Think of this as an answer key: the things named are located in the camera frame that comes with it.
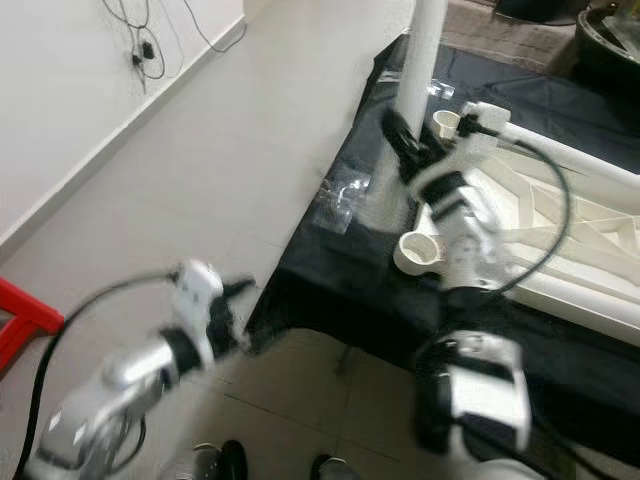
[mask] white pipe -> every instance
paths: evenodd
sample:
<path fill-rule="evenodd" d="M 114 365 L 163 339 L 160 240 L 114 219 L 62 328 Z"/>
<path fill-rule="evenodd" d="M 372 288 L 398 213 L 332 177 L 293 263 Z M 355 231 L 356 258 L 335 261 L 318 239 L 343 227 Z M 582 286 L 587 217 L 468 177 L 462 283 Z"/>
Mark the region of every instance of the white pipe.
<path fill-rule="evenodd" d="M 447 0 L 416 0 L 413 12 L 395 109 L 416 138 L 422 131 L 447 5 Z"/>
<path fill-rule="evenodd" d="M 420 138 L 422 131 L 447 4 L 447 0 L 416 0 L 413 12 L 394 108 L 416 138 Z M 395 152 L 385 142 L 371 179 L 367 204 L 360 215 L 360 221 L 369 228 L 397 231 L 404 224 L 407 190 L 398 178 L 397 164 Z"/>
<path fill-rule="evenodd" d="M 506 124 L 501 136 L 531 143 L 566 167 L 565 174 L 577 195 L 640 215 L 640 176 L 512 123 Z"/>

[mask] white wall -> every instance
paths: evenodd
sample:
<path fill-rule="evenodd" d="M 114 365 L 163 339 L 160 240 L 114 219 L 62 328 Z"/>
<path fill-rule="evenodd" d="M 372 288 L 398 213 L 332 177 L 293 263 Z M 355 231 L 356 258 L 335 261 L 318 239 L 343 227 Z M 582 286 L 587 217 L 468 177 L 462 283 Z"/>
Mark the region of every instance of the white wall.
<path fill-rule="evenodd" d="M 107 1 L 118 11 L 117 0 Z M 149 0 L 149 26 L 170 77 L 180 54 L 160 1 Z M 182 0 L 162 1 L 186 66 L 206 44 Z M 140 23 L 144 0 L 123 2 L 130 22 Z M 189 3 L 211 41 L 243 15 L 242 0 Z M 92 150 L 171 81 L 148 81 L 144 95 L 129 58 L 127 29 L 101 0 L 20 0 L 0 6 L 0 244 Z"/>

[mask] red object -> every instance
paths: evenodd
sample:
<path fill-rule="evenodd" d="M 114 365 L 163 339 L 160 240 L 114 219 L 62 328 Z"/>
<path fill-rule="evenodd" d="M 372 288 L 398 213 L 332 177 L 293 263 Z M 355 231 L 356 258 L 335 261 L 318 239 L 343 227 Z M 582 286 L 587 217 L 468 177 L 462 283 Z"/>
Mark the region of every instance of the red object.
<path fill-rule="evenodd" d="M 0 309 L 13 314 L 0 328 L 0 372 L 17 357 L 29 339 L 38 331 L 50 335 L 60 331 L 64 316 L 40 300 L 0 278 Z"/>

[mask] baseboard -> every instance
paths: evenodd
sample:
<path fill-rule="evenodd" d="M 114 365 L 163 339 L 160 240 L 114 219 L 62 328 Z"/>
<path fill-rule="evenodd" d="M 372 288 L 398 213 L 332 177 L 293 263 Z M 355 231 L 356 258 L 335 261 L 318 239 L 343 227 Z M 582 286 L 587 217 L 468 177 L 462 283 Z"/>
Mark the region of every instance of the baseboard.
<path fill-rule="evenodd" d="M 240 17 L 214 46 L 223 50 L 235 41 L 245 28 L 245 17 Z M 186 83 L 209 61 L 222 55 L 209 47 L 185 67 L 183 73 L 167 82 L 153 94 L 119 129 L 91 151 L 67 176 L 27 211 L 2 237 L 0 237 L 0 265 L 33 235 L 71 196 L 95 175 L 122 148 L 131 137 L 175 96 Z"/>

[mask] table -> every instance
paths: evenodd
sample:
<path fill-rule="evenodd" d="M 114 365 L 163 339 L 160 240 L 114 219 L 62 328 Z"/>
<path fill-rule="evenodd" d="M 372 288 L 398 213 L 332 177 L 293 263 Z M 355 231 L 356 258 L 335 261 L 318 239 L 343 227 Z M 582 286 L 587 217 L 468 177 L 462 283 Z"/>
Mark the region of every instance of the table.
<path fill-rule="evenodd" d="M 327 181 L 344 166 L 373 172 L 383 141 L 380 114 L 397 89 L 389 72 L 401 69 L 406 47 L 401 36 L 376 57 Z M 513 123 L 640 172 L 637 105 L 448 47 L 440 48 L 434 77 L 456 91 L 450 101 L 430 101 L 427 118 L 467 100 L 490 102 L 511 110 Z M 438 278 L 395 269 L 391 253 L 399 235 L 370 231 L 355 220 L 344 235 L 315 225 L 322 198 L 307 210 L 249 320 L 256 352 L 287 329 L 310 328 L 411 370 L 414 352 L 437 328 Z M 523 346 L 537 407 L 580 444 L 640 465 L 640 350 L 517 304 L 495 315 L 499 332 Z"/>

